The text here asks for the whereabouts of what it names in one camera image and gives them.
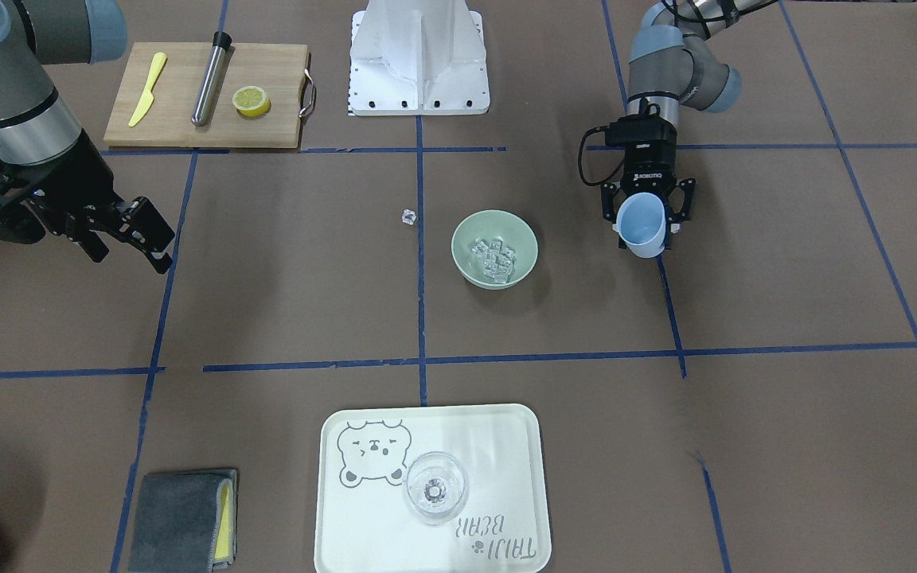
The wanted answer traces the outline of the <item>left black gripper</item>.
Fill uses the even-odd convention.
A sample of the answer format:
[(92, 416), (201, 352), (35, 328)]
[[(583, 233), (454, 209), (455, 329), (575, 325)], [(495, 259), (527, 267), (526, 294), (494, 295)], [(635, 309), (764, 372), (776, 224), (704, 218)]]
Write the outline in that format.
[(627, 124), (625, 167), (619, 182), (600, 186), (601, 215), (618, 232), (615, 199), (652, 193), (665, 200), (665, 250), (673, 249), (674, 236), (692, 219), (695, 178), (676, 179), (677, 128), (664, 119), (631, 119)]

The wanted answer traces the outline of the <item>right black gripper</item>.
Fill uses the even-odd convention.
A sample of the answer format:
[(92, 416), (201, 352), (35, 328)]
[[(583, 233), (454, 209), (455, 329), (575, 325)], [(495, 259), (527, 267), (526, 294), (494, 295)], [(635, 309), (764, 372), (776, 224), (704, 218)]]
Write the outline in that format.
[(66, 236), (101, 263), (109, 247), (97, 232), (141, 251), (158, 275), (174, 264), (167, 249), (175, 231), (146, 197), (124, 201), (114, 174), (98, 154), (76, 154), (40, 166), (0, 162), (0, 242), (35, 244), (48, 233)]

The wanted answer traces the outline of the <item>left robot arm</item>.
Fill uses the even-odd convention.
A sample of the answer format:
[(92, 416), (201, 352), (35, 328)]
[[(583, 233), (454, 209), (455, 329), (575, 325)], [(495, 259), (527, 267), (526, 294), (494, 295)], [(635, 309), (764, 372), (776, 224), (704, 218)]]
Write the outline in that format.
[(602, 217), (618, 245), (652, 259), (672, 247), (689, 221), (697, 185), (677, 175), (678, 119), (683, 108), (721, 113), (741, 94), (741, 73), (708, 47), (719, 32), (764, 1), (659, 1), (634, 35), (626, 115), (600, 128), (621, 165), (600, 184)]

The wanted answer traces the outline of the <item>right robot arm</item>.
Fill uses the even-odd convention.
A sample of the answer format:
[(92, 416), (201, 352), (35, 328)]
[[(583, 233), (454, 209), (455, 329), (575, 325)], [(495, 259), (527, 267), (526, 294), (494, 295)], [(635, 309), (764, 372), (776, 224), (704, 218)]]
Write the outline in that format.
[(99, 263), (102, 235), (158, 273), (174, 230), (148, 198), (124, 200), (114, 174), (47, 66), (120, 58), (127, 22), (115, 1), (0, 1), (0, 242), (63, 236)]

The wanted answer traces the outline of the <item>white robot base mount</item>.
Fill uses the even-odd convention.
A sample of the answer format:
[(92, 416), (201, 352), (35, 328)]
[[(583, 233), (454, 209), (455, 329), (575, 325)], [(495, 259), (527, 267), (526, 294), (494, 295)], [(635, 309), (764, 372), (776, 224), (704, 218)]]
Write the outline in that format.
[(350, 32), (350, 115), (489, 111), (483, 19), (465, 1), (370, 1)]

